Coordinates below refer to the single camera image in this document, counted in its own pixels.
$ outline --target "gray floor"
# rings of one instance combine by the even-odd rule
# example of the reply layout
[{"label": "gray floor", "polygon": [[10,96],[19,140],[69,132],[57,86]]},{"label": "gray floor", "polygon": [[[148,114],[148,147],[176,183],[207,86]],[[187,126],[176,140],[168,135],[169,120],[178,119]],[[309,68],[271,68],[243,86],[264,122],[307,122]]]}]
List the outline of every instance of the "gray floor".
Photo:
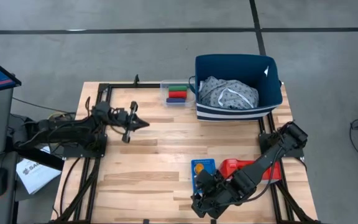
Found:
[{"label": "gray floor", "polygon": [[[258,0],[263,27],[358,27],[358,1]],[[252,27],[240,0],[0,0],[0,30]],[[358,32],[263,33],[293,116],[309,134],[308,177],[319,219],[358,223]],[[0,64],[23,81],[14,95],[76,110],[84,81],[187,78],[201,54],[258,54],[254,33],[0,35]],[[14,102],[12,112],[49,111]],[[358,132],[353,133],[358,147]],[[47,222],[58,179],[22,202],[19,223]]]}]

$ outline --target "patterned fabric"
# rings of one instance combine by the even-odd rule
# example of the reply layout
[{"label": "patterned fabric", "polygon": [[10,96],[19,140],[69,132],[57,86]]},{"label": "patterned fabric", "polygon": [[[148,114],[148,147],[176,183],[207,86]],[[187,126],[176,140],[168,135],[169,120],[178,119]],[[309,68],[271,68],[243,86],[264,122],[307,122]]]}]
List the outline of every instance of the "patterned fabric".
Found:
[{"label": "patterned fabric", "polygon": [[206,106],[244,110],[258,107],[259,94],[255,88],[240,81],[208,77],[200,83],[198,101]]}]

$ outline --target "plastic tray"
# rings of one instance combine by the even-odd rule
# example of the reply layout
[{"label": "plastic tray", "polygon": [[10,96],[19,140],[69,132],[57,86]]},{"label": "plastic tray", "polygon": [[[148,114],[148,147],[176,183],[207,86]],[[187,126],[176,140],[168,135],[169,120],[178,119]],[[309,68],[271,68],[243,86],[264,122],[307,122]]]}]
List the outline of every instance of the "plastic tray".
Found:
[{"label": "plastic tray", "polygon": [[184,103],[167,103],[168,93],[169,93],[169,86],[175,85],[186,85],[188,87],[189,81],[188,80],[163,80],[160,84],[160,92],[161,92],[161,101],[165,106],[193,106],[196,101],[196,95],[190,90],[188,87],[187,89],[187,98]]},{"label": "plastic tray", "polygon": [[194,178],[197,176],[194,168],[197,164],[204,165],[204,170],[206,170],[209,174],[214,174],[215,168],[215,160],[214,159],[193,159],[191,161],[191,179],[193,181],[193,192],[196,193],[196,183]]}]

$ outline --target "wooden tabletop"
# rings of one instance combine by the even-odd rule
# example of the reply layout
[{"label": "wooden tabletop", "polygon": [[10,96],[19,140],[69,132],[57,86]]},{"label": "wooden tabletop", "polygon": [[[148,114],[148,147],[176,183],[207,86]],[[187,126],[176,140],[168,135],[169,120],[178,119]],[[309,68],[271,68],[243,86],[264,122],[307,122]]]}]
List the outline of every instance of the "wooden tabletop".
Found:
[{"label": "wooden tabletop", "polygon": [[[80,98],[77,119],[86,116],[85,101],[91,97],[95,104],[98,82],[86,82]],[[276,127],[292,120],[285,87],[283,103],[273,111]],[[101,166],[96,188],[92,223],[210,223],[211,218],[198,218],[191,209],[192,159],[213,158],[217,166],[225,159],[254,160],[260,155],[259,125],[250,122],[200,122],[195,107],[166,108],[158,88],[113,89],[111,106],[129,109],[131,101],[139,105],[138,116],[150,123],[131,134],[131,143],[107,128],[108,146]],[[75,159],[65,162],[55,208],[60,206],[60,194],[67,172]],[[78,192],[81,159],[69,177],[63,200],[63,210]],[[288,188],[301,208],[317,219],[305,168],[296,160],[283,160]],[[265,185],[258,185],[260,192]],[[282,196],[280,205],[284,210]],[[81,217],[85,217],[87,195],[84,197]],[[254,202],[230,206],[218,223],[275,223],[272,196],[267,191]]]}]

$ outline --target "red plastic object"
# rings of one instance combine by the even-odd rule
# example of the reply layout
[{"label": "red plastic object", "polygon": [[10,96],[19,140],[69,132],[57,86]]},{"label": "red plastic object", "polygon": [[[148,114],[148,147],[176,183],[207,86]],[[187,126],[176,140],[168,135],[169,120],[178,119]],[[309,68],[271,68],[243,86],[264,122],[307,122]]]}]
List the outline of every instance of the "red plastic object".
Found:
[{"label": "red plastic object", "polygon": [[169,98],[184,98],[187,97],[187,91],[170,91]]},{"label": "red plastic object", "polygon": [[[222,174],[224,178],[228,178],[231,176],[231,174],[237,170],[241,169],[246,165],[253,164],[254,161],[240,161],[237,159],[225,159],[222,164],[219,166],[219,171]],[[269,168],[266,170],[266,172],[262,176],[262,181],[268,181],[270,178],[272,168]],[[274,165],[274,171],[273,171],[273,179],[272,182],[281,180],[281,172],[280,172],[280,163],[276,162]]]}]

